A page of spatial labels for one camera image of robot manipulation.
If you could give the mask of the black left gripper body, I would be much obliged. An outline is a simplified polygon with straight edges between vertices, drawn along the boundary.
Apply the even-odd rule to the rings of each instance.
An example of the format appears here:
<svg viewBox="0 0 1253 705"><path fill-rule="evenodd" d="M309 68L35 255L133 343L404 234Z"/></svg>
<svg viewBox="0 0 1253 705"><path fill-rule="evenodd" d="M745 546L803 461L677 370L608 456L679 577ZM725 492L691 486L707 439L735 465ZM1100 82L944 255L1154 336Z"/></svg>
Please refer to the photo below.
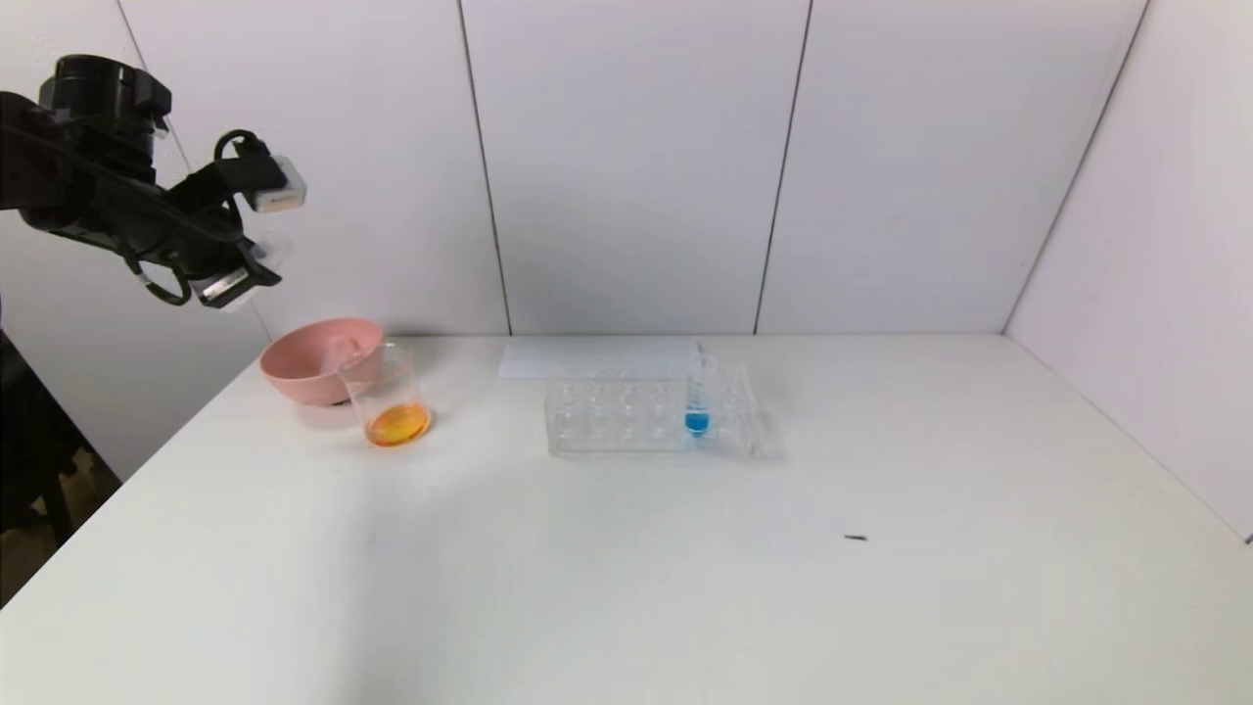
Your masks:
<svg viewBox="0 0 1253 705"><path fill-rule="evenodd" d="M172 306L197 303L207 308L233 309L259 289L246 280L236 253L236 240L248 237L239 207L223 205L203 212L200 224L224 230L227 240L211 240L189 228L175 229L170 235L170 249L162 253L165 268L173 272L179 286L179 293L168 296L168 302Z"/></svg>

